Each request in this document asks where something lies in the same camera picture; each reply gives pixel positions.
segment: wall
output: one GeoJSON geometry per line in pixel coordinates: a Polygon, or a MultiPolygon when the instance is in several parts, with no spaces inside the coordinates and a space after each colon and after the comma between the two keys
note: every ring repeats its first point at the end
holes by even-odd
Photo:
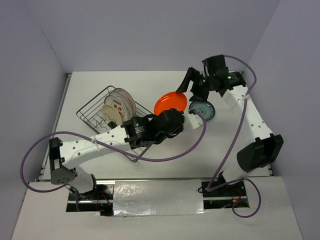
{"type": "Polygon", "coordinates": [[[284,178],[304,240],[320,238],[319,8],[318,0],[281,0],[250,60],[258,77],[254,102],[284,138],[273,168],[284,178]]]}
{"type": "Polygon", "coordinates": [[[25,1],[66,72],[186,70],[217,54],[248,61],[280,2],[25,1]]]}
{"type": "MultiPolygon", "coordinates": [[[[49,133],[66,76],[22,0],[0,1],[0,235],[11,239],[26,188],[20,162],[29,146],[49,133]]],[[[25,176],[39,173],[46,144],[27,160],[25,176]]]]}

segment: orange plate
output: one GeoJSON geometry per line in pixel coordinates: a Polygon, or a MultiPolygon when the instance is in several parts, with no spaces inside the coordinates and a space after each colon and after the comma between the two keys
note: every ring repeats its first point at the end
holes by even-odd
{"type": "Polygon", "coordinates": [[[185,111],[187,107],[187,97],[183,93],[176,93],[175,91],[163,95],[154,105],[154,114],[159,115],[164,110],[177,109],[178,111],[185,111]]]}

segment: white table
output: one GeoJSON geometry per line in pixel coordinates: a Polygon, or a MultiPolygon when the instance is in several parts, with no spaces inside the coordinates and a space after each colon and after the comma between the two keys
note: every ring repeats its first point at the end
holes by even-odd
{"type": "MultiPolygon", "coordinates": [[[[156,101],[164,94],[175,91],[185,76],[185,71],[96,71],[74,72],[72,74],[63,102],[57,131],[72,131],[93,136],[92,131],[77,116],[76,112],[105,87],[126,89],[137,102],[153,112],[156,101]]],[[[208,100],[216,109],[216,116],[208,122],[207,132],[190,154],[167,162],[139,161],[134,164],[120,153],[98,157],[81,166],[97,179],[173,179],[173,178],[209,178],[218,168],[235,135],[239,122],[225,101],[216,92],[208,100]]],[[[145,155],[150,158],[175,156],[187,150],[195,143],[201,133],[201,127],[183,132],[174,139],[167,139],[160,145],[154,145],[145,155]]],[[[59,135],[62,141],[75,140],[69,135],[59,135]]],[[[225,167],[236,164],[236,154],[244,146],[241,137],[236,142],[225,167]]],[[[269,176],[267,167],[254,171],[252,176],[269,176]]],[[[43,180],[50,179],[49,162],[43,180]]]]}
{"type": "MultiPolygon", "coordinates": [[[[136,101],[152,111],[157,99],[174,91],[184,75],[184,71],[74,72],[56,130],[94,135],[76,116],[76,111],[108,85],[127,89],[136,101]]],[[[169,162],[139,161],[135,164],[121,154],[113,153],[90,160],[82,167],[98,179],[109,180],[211,177],[232,141],[238,121],[217,93],[211,93],[208,100],[215,106],[216,116],[208,123],[203,141],[189,155],[169,162]]],[[[163,158],[181,153],[197,140],[200,133],[201,128],[183,132],[154,146],[146,156],[163,158]]],[[[59,138],[63,141],[75,139],[68,135],[59,138]]],[[[243,147],[240,138],[225,168],[234,164],[236,152],[243,147]]],[[[269,176],[266,167],[258,169],[252,176],[255,177],[251,180],[260,189],[262,205],[259,213],[248,219],[235,216],[231,209],[210,209],[198,215],[145,217],[66,212],[67,189],[46,194],[28,190],[12,239],[302,240],[282,178],[269,176]]],[[[50,179],[48,164],[42,179],[50,179]]],[[[258,197],[250,183],[245,181],[244,184],[250,208],[238,208],[237,212],[248,215],[255,210],[258,197]]],[[[33,182],[31,185],[43,190],[55,187],[50,182],[33,182]]]]}

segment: plate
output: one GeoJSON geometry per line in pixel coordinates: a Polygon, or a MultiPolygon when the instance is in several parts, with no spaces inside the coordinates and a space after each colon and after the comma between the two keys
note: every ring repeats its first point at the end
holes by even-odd
{"type": "Polygon", "coordinates": [[[103,105],[101,109],[103,120],[106,124],[110,124],[111,122],[116,123],[117,126],[121,125],[123,123],[122,117],[120,116],[120,113],[110,105],[103,105]]]}
{"type": "Polygon", "coordinates": [[[177,109],[180,112],[186,110],[188,104],[187,97],[183,93],[169,92],[156,102],[154,105],[154,114],[159,115],[164,110],[177,109]]]}
{"type": "Polygon", "coordinates": [[[193,110],[196,110],[198,113],[200,113],[206,121],[213,119],[216,114],[215,107],[208,101],[192,102],[189,106],[189,111],[193,111],[193,110]]]}
{"type": "Polygon", "coordinates": [[[128,120],[130,120],[133,116],[133,110],[131,108],[130,102],[128,101],[128,99],[121,93],[118,91],[112,91],[110,93],[110,95],[117,97],[118,99],[121,100],[121,102],[124,104],[126,110],[128,111],[128,120]]]}
{"type": "Polygon", "coordinates": [[[137,106],[132,96],[123,88],[116,88],[115,91],[124,95],[125,98],[129,101],[130,106],[132,108],[133,117],[134,117],[137,114],[137,106]]]}
{"type": "Polygon", "coordinates": [[[125,104],[119,98],[113,95],[108,95],[104,99],[104,104],[114,107],[124,122],[128,120],[128,111],[125,104]]]}

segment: metal wire rack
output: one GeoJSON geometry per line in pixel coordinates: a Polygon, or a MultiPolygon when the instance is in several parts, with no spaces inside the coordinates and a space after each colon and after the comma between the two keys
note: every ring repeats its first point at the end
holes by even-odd
{"type": "MultiPolygon", "coordinates": [[[[114,86],[107,86],[76,112],[78,118],[80,118],[89,128],[91,128],[97,134],[102,134],[111,130],[111,128],[104,121],[101,108],[105,103],[106,96],[108,96],[115,89],[116,88],[114,86]]],[[[140,103],[136,101],[134,102],[136,104],[136,116],[144,117],[148,114],[152,114],[152,112],[150,112],[140,103]]],[[[134,154],[142,156],[148,151],[149,148],[150,147],[139,147],[131,151],[134,154]]],[[[133,163],[138,162],[138,159],[136,158],[127,155],[126,157],[133,163]]]]}

